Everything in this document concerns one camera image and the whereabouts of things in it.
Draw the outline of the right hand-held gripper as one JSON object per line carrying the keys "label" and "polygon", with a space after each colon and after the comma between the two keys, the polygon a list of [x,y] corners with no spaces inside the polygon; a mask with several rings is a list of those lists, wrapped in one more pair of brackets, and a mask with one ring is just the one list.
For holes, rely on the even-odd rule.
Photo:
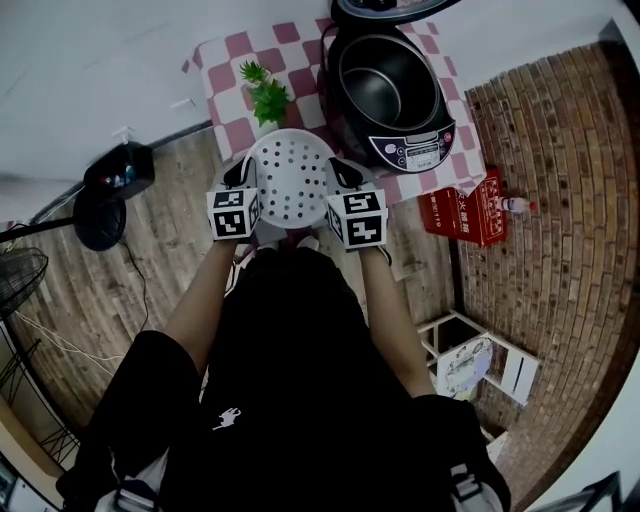
{"label": "right hand-held gripper", "polygon": [[386,244],[388,208],[385,193],[375,189],[371,171],[340,157],[325,164],[328,221],[345,249],[363,249]]}

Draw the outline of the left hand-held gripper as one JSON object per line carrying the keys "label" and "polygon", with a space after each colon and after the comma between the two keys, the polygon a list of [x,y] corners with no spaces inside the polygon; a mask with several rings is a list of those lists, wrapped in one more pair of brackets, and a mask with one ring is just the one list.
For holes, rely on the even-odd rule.
{"label": "left hand-held gripper", "polygon": [[206,194],[207,214],[215,241],[250,237],[261,217],[254,157],[241,157],[225,164],[224,187]]}

